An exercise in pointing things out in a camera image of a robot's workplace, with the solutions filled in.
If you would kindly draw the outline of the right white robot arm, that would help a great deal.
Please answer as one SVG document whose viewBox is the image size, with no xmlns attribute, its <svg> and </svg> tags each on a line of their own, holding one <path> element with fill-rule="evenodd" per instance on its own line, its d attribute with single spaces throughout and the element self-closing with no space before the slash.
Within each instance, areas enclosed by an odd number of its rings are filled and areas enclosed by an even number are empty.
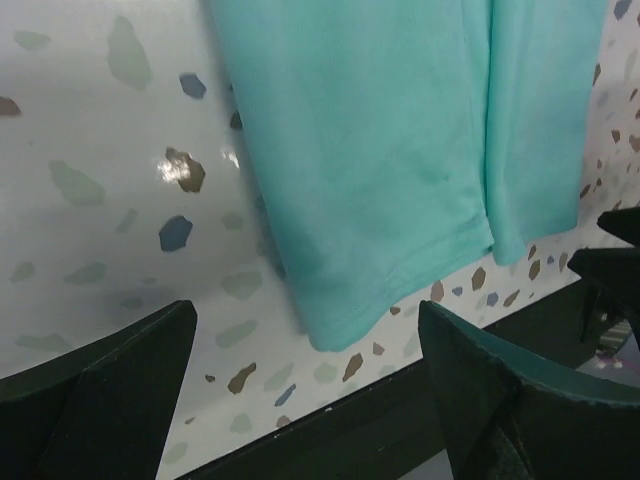
<svg viewBox="0 0 640 480">
<path fill-rule="evenodd" d="M 569 269 L 588 286 L 580 326 L 583 342 L 623 321 L 639 334 L 639 208 L 606 211 L 597 226 L 628 245 L 579 249 L 568 261 Z"/>
</svg>

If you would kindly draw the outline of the teal t-shirt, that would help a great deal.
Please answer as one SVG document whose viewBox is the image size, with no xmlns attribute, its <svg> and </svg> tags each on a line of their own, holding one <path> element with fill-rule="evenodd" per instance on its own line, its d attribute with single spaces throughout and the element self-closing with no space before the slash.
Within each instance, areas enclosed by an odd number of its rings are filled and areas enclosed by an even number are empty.
<svg viewBox="0 0 640 480">
<path fill-rule="evenodd" d="M 603 1 L 214 1 L 313 347 L 578 218 Z"/>
</svg>

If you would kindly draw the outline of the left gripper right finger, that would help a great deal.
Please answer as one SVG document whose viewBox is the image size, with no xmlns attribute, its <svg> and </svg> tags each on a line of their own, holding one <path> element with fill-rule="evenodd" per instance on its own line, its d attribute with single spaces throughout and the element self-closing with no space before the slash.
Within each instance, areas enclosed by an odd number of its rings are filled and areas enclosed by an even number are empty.
<svg viewBox="0 0 640 480">
<path fill-rule="evenodd" d="M 562 366 L 433 301 L 419 307 L 456 479 L 636 479 L 639 391 Z"/>
</svg>

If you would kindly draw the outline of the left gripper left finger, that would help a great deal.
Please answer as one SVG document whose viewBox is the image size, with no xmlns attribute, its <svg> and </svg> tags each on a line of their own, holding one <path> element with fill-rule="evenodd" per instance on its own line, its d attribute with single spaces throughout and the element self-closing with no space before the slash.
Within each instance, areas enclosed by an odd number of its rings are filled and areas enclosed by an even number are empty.
<svg viewBox="0 0 640 480">
<path fill-rule="evenodd" d="M 153 479 L 197 313 L 175 301 L 1 381 L 4 479 Z"/>
</svg>

